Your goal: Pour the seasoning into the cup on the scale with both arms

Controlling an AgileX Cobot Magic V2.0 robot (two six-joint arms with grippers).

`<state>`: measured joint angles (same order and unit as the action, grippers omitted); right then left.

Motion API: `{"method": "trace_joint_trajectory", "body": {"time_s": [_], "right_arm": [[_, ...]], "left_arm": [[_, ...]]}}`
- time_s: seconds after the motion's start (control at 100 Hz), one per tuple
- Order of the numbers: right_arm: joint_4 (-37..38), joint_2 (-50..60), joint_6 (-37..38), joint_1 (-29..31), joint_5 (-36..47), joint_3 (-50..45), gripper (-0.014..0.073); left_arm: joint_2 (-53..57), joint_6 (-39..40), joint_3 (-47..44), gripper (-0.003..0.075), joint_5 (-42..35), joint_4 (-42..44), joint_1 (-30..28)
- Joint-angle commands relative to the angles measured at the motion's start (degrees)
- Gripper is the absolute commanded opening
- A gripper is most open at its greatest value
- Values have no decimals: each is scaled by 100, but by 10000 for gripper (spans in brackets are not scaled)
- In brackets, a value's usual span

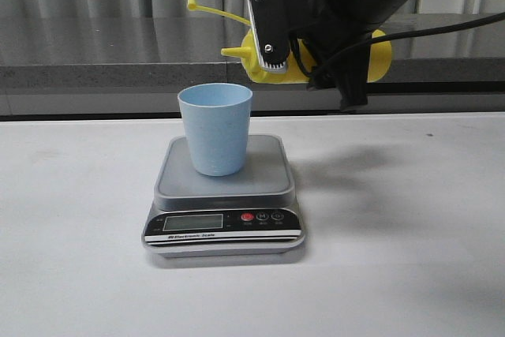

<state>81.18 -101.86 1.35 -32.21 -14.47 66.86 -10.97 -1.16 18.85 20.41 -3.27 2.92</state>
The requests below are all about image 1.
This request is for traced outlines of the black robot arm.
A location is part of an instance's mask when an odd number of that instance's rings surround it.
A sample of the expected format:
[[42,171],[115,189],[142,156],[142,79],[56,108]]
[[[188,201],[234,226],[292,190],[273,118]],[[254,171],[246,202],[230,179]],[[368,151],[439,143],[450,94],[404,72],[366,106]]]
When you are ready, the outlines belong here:
[[293,67],[309,76],[309,88],[337,88],[340,107],[367,104],[370,50],[360,48],[343,58],[336,54],[368,42],[407,0],[248,0],[252,36],[260,68],[286,73]]

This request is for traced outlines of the black silver-edged gripper finger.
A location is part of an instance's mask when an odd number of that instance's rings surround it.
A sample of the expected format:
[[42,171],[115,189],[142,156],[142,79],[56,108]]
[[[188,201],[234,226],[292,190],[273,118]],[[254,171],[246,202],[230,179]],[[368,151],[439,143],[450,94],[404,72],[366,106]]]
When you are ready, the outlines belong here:
[[290,43],[283,0],[247,2],[260,68],[269,73],[285,73]]

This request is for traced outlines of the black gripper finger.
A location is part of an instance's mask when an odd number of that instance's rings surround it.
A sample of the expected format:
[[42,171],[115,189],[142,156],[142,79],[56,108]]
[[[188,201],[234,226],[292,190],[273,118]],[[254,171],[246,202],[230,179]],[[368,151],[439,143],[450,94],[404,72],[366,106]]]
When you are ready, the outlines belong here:
[[337,74],[337,89],[341,94],[340,110],[357,110],[368,104],[367,72],[360,67],[342,67]]

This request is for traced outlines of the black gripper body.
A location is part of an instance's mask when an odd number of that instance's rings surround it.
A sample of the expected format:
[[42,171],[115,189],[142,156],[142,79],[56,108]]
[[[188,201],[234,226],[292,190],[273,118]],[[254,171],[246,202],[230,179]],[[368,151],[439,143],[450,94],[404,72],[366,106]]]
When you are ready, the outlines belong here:
[[337,88],[342,67],[368,69],[367,42],[381,37],[380,25],[395,0],[283,0],[291,53],[309,88]]

